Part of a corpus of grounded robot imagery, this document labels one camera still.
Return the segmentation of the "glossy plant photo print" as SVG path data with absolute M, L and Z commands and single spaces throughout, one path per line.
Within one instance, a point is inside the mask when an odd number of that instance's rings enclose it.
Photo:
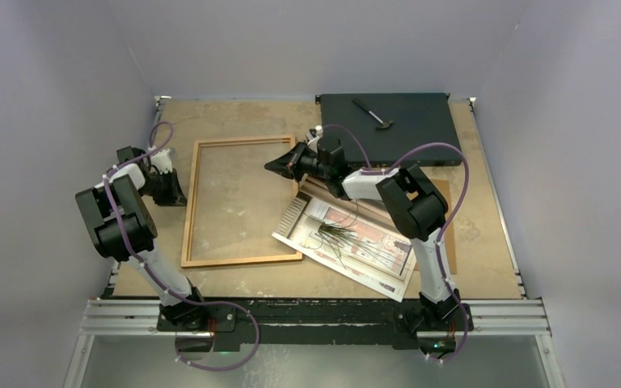
M 384 209 L 335 198 L 317 179 L 304 180 L 272 236 L 397 302 L 416 267 L 411 242 L 396 232 Z

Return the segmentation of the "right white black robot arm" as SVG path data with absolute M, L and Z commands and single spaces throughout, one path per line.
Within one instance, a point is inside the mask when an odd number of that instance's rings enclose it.
M 451 277 L 444 237 L 458 212 L 415 164 L 400 158 L 387 169 L 355 169 L 344 156 L 336 137 L 318 137 L 313 144 L 300 141 L 264 169 L 296 182 L 305 177 L 324 182 L 341 200 L 373 200 L 382 203 L 395 228 L 415 253 L 420 273 L 421 317 L 433 329 L 449 323 L 455 312 L 467 314 Z

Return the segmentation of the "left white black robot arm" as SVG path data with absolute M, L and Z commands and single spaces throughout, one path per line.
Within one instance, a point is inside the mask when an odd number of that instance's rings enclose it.
M 160 314 L 168 323 L 200 330 L 209 309 L 198 289 L 157 247 L 157 226 L 142 199 L 149 196 L 157 206 L 187 204 L 171 157 L 167 150 L 145 152 L 132 146 L 116 155 L 118 165 L 101 183 L 75 196 L 92 244 L 102 257 L 126 262 L 144 278 L 158 294 Z

